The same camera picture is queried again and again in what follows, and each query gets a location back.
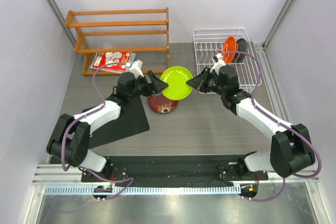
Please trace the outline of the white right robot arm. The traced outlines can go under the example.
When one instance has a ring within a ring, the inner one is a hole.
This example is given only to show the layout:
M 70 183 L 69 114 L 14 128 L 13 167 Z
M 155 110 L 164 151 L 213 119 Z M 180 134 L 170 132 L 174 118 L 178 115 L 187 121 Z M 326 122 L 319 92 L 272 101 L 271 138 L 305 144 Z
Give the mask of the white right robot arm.
M 237 166 L 242 179 L 250 179 L 257 171 L 273 171 L 287 178 L 315 164 L 308 129 L 302 124 L 283 121 L 261 107 L 239 87 L 238 74 L 233 67 L 205 68 L 186 84 L 202 93 L 220 95 L 226 109 L 251 123 L 271 141 L 268 154 L 253 152 L 245 155 L 243 163 Z

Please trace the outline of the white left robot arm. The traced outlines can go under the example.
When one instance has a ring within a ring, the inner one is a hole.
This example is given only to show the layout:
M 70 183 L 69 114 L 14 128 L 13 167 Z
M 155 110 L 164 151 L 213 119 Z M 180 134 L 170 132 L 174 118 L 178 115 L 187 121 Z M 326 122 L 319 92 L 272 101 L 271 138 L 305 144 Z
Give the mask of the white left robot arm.
M 98 180 L 107 181 L 112 174 L 111 163 L 92 149 L 150 129 L 140 97 L 160 93 L 169 85 L 151 71 L 148 75 L 146 79 L 123 73 L 113 93 L 101 105 L 78 115 L 61 115 L 47 144 L 47 153 L 59 159 L 64 170 L 81 167 L 93 171 Z

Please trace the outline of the orange plate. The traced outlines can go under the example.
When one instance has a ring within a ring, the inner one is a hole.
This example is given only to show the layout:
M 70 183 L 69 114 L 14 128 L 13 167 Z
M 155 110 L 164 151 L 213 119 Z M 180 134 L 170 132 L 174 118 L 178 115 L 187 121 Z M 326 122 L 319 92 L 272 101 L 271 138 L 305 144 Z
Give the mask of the orange plate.
M 235 56 L 235 51 L 237 49 L 237 42 L 235 37 L 230 36 L 228 37 L 222 47 L 222 55 L 223 55 L 223 60 L 225 63 L 231 63 L 234 56 Z

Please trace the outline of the lime green plate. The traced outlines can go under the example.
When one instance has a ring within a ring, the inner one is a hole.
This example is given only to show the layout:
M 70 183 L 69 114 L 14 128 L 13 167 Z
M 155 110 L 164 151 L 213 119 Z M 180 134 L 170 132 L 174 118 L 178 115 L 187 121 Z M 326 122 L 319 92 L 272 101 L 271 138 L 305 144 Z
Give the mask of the lime green plate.
M 167 83 L 168 87 L 162 91 L 162 94 L 170 100 L 179 101 L 187 98 L 192 87 L 186 84 L 193 78 L 192 73 L 182 66 L 172 66 L 166 69 L 160 76 L 160 80 Z

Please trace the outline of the dark teal plate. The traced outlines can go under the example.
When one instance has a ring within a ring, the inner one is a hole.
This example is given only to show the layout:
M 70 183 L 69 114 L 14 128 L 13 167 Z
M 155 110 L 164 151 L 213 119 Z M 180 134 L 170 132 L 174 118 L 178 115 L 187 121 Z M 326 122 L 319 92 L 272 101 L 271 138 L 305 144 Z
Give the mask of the dark teal plate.
M 237 50 L 240 52 L 247 52 L 247 41 L 244 38 L 237 40 Z M 245 59 L 245 54 L 235 53 L 233 63 L 241 63 Z

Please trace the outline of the red floral plate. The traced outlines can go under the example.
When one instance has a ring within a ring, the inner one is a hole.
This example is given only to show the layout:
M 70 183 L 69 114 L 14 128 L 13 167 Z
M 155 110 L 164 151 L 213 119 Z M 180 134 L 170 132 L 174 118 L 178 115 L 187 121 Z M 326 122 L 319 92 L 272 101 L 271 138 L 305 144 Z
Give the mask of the red floral plate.
M 166 98 L 163 94 L 158 93 L 148 97 L 149 108 L 159 114 L 166 114 L 176 109 L 178 101 Z

